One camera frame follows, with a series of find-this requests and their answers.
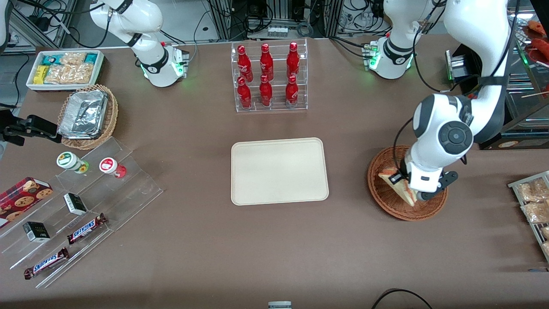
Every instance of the table surface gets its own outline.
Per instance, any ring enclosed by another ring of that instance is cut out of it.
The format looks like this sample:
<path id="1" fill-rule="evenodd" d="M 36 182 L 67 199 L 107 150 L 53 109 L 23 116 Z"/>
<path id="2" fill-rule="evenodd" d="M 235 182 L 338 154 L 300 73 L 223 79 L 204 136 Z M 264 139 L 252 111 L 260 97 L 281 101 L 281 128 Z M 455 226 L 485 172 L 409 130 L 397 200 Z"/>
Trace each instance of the table surface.
<path id="1" fill-rule="evenodd" d="M 103 50 L 102 84 L 120 106 L 114 136 L 166 191 L 46 289 L 2 265 L 2 308 L 369 308 L 390 288 L 434 308 L 547 307 L 549 274 L 527 272 L 547 264 L 507 184 L 548 170 L 548 150 L 472 150 L 467 166 L 449 167 L 460 179 L 442 211 L 404 222 L 377 206 L 364 175 L 431 93 L 415 68 L 384 80 L 332 41 L 309 40 L 309 110 L 237 114 L 230 46 L 200 45 L 189 77 L 165 89 L 143 78 L 130 49 Z M 418 45 L 422 73 L 441 89 L 444 51 L 457 46 L 448 35 Z M 29 91 L 21 115 L 56 120 L 66 96 Z M 232 204 L 234 143 L 300 137 L 324 143 L 325 201 Z M 406 130 L 402 144 L 413 141 Z M 37 138 L 8 147 L 0 190 L 61 172 L 65 150 Z M 378 308 L 412 306 L 421 303 L 393 295 Z"/>

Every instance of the woven basket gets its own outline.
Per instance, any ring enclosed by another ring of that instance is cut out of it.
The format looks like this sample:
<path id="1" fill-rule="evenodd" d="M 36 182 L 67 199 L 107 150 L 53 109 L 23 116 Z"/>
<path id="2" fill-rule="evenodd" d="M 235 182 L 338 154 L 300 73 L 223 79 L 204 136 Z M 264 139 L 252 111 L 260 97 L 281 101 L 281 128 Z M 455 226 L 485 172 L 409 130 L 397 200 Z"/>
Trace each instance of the woven basket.
<path id="1" fill-rule="evenodd" d="M 400 162 L 409 148 L 406 145 L 396 147 L 397 162 Z M 384 168 L 394 165 L 393 148 L 388 147 L 374 157 L 366 171 L 368 188 L 377 204 L 392 216 L 406 221 L 420 221 L 436 215 L 446 203 L 448 188 L 428 201 L 417 201 L 412 207 L 378 176 Z"/>
<path id="2" fill-rule="evenodd" d="M 76 90 L 76 92 L 92 90 L 101 90 L 109 95 L 109 101 L 107 103 L 107 110 L 105 111 L 105 121 L 103 121 L 103 129 L 101 135 L 94 140 L 69 140 L 64 137 L 61 139 L 61 143 L 63 143 L 63 145 L 71 148 L 78 148 L 80 150 L 90 150 L 103 144 L 113 134 L 114 127 L 116 126 L 116 117 L 118 116 L 118 103 L 116 102 L 116 98 L 114 97 L 113 93 L 103 85 L 87 86 L 85 88 Z M 65 109 L 67 107 L 67 103 L 69 102 L 69 98 L 65 100 L 65 104 L 63 104 L 63 107 L 61 107 L 61 112 L 59 113 L 59 117 L 57 117 L 57 125 L 61 124 L 61 120 L 63 119 L 63 115 L 65 114 Z"/>

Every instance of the cardboard box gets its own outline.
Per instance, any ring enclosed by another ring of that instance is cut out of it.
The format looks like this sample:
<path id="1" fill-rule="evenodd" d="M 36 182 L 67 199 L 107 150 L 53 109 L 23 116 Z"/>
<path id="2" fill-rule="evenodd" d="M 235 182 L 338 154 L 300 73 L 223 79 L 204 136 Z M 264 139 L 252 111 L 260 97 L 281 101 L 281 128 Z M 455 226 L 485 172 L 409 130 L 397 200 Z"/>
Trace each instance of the cardboard box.
<path id="1" fill-rule="evenodd" d="M 0 228 L 52 193 L 52 187 L 48 183 L 26 177 L 0 194 Z"/>

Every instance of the yellow snack package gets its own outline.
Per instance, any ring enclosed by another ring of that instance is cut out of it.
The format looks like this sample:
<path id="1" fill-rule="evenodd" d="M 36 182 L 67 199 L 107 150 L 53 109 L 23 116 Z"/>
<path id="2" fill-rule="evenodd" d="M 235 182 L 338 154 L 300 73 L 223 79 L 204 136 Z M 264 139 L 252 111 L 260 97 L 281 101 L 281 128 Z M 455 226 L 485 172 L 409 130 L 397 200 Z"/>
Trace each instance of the yellow snack package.
<path id="1" fill-rule="evenodd" d="M 48 74 L 48 70 L 49 70 L 49 66 L 39 65 L 36 68 L 35 77 L 32 79 L 32 83 L 35 85 L 44 84 L 44 78 L 46 77 L 46 74 Z"/>

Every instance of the display stand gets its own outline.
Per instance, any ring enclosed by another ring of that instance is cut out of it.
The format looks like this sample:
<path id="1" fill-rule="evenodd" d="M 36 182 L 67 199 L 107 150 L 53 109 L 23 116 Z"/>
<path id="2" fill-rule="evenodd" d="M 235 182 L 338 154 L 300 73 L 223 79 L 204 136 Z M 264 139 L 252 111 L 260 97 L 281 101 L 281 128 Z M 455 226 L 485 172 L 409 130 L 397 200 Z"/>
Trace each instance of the display stand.
<path id="1" fill-rule="evenodd" d="M 508 187 L 513 189 L 513 192 L 514 192 L 515 196 L 517 197 L 518 202 L 520 203 L 520 209 L 523 211 L 526 218 L 528 218 L 528 215 L 524 212 L 524 210 L 525 210 L 524 206 L 528 202 L 524 201 L 522 196 L 520 195 L 520 193 L 517 189 L 518 185 L 529 183 L 531 181 L 534 181 L 534 180 L 537 180 L 537 179 L 540 179 L 540 178 L 545 182 L 545 185 L 547 186 L 547 188 L 549 188 L 549 172 L 543 172 L 543 173 L 540 173 L 540 174 L 537 174 L 537 175 L 534 175 L 534 176 L 531 176 L 531 177 L 528 177 L 528 178 L 524 178 L 524 179 L 519 180 L 519 181 L 515 181 L 514 183 L 510 183 L 510 184 L 507 185 Z M 534 235 L 536 236 L 537 243 L 541 247 L 541 244 L 548 241 L 543 236 L 543 234 L 541 233 L 541 229 L 548 226 L 549 223 L 531 223 L 531 222 L 529 222 L 529 225 L 532 228 L 532 231 L 534 231 Z M 545 260 L 549 263 L 549 255 L 547 254 L 547 252 L 545 252 L 545 250 L 543 250 L 543 248 L 541 249 L 541 251 L 544 253 Z"/>
<path id="2" fill-rule="evenodd" d="M 288 84 L 288 77 L 286 75 L 286 58 L 288 56 L 290 43 L 296 42 L 298 44 L 299 54 L 299 73 L 297 75 L 296 83 L 299 87 L 298 103 L 295 108 L 288 108 L 286 106 L 286 85 Z M 241 42 L 233 43 L 231 46 L 231 66 L 233 72 L 233 87 L 234 87 L 234 100 L 236 102 L 237 112 L 268 112 L 268 111 L 295 111 L 307 109 L 308 103 L 308 69 L 307 69 L 307 40 L 275 40 L 268 41 L 271 55 L 273 56 L 274 63 L 274 79 L 271 81 L 273 88 L 273 99 L 270 107 L 265 107 L 261 104 L 261 95 L 259 93 L 259 85 L 261 85 L 261 67 L 259 59 L 261 58 L 261 44 L 263 42 Z M 248 83 L 251 91 L 251 109 L 243 109 L 238 99 L 238 83 L 237 78 L 240 76 L 238 70 L 238 52 L 236 51 L 239 45 L 246 47 L 246 54 L 251 60 L 251 71 L 254 74 L 254 80 Z"/>
<path id="3" fill-rule="evenodd" d="M 163 190 L 149 174 L 144 172 L 130 156 L 131 151 L 114 137 L 82 157 L 89 163 L 89 170 L 76 174 L 65 170 L 49 183 L 54 193 L 50 199 L 36 209 L 28 211 L 12 222 L 0 238 L 2 265 L 21 273 L 49 256 L 67 247 L 70 258 L 47 268 L 29 281 L 36 288 L 46 288 L 69 270 L 84 255 L 95 248 L 110 234 L 120 229 L 146 205 L 158 197 Z M 99 162 L 106 157 L 116 159 L 126 167 L 123 178 L 115 178 L 99 170 Z M 69 212 L 63 196 L 71 192 L 78 194 L 88 212 L 77 216 Z M 108 222 L 100 225 L 89 235 L 69 245 L 67 236 L 93 220 L 100 213 Z M 30 242 L 22 225 L 27 221 L 41 222 L 46 226 L 51 239 L 43 244 Z"/>

